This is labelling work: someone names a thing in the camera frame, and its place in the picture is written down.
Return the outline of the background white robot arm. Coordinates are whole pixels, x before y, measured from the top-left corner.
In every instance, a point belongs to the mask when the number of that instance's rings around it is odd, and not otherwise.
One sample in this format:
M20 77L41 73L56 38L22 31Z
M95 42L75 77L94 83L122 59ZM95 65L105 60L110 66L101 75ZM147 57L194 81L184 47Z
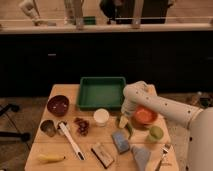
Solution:
M23 0L19 3L19 8L22 12L28 16L35 26L47 25L55 26L54 22L43 20L40 16L37 4L35 0Z

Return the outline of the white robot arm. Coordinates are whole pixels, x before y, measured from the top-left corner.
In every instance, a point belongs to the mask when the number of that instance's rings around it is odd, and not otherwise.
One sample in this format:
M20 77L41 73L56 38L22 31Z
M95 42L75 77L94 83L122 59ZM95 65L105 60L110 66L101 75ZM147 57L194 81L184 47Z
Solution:
M189 130L187 171L213 171L213 107L202 109L153 95L144 81L126 85L123 96L122 114L131 117L142 105Z

